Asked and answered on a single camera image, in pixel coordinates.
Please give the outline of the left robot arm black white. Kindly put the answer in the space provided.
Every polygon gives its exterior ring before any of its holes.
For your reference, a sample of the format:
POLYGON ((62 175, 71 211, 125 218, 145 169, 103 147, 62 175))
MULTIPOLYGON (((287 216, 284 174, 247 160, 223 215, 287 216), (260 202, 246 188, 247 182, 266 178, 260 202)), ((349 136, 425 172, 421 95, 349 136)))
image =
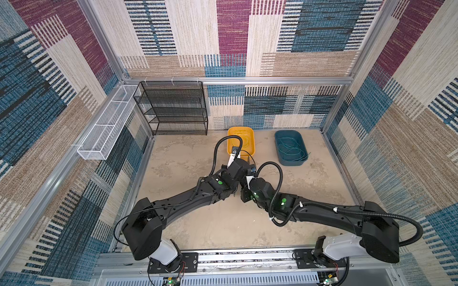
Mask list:
POLYGON ((135 260, 146 258, 159 262, 168 272, 182 263, 182 254, 173 240, 164 240, 162 232, 178 218, 203 206, 209 206, 237 192, 238 186, 247 186, 246 177, 254 166, 239 158, 243 139, 238 135, 221 138, 213 151, 212 169, 208 176, 200 177, 196 186, 173 197, 150 202, 139 200, 129 215, 120 220, 120 228, 135 260), (232 151, 228 165, 216 171, 217 152, 221 143, 236 139, 239 145, 232 151))

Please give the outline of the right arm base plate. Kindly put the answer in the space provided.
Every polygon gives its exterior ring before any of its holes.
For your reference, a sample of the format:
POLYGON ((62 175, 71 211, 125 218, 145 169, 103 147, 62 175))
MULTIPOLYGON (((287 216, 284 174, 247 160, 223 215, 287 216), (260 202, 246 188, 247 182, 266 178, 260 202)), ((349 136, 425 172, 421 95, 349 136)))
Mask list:
POLYGON ((314 249, 295 249, 292 253, 293 260, 298 269, 339 268, 346 267, 345 259, 332 260, 323 253, 315 254, 314 249))

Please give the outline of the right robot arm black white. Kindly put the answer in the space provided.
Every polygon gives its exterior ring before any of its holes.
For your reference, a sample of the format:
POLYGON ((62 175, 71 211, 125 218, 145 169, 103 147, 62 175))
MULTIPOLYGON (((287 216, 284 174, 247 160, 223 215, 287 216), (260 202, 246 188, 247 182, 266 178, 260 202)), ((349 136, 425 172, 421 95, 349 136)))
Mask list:
POLYGON ((253 200, 264 209, 275 226, 288 222, 312 222, 347 231, 341 242, 337 238, 317 240, 316 256, 340 260, 343 257, 368 254, 387 263, 398 263, 399 249, 413 244, 423 236, 419 222, 399 214, 387 213, 378 204, 366 201, 362 206, 344 206, 313 201, 279 188, 260 177, 254 165, 237 158, 237 180, 242 186, 242 201, 253 200))

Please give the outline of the yellow plastic tray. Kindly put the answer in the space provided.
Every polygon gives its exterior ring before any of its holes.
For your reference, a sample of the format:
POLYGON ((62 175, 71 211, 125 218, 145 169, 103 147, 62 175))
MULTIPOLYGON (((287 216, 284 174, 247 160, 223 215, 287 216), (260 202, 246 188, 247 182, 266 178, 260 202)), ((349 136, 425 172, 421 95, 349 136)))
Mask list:
POLYGON ((242 138, 243 146, 240 152, 241 158, 249 163, 253 160, 250 156, 255 154, 255 134, 254 131, 245 126, 234 126, 228 130, 227 135, 237 135, 242 138))

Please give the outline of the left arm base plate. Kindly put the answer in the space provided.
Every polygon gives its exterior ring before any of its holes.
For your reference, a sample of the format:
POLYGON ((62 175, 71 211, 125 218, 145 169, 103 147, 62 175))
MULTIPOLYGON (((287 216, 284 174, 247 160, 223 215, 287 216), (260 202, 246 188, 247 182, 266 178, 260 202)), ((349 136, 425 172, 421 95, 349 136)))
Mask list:
POLYGON ((150 259, 148 274, 174 274, 197 272, 199 254, 197 252, 179 253, 178 256, 168 265, 162 264, 157 259, 150 259))

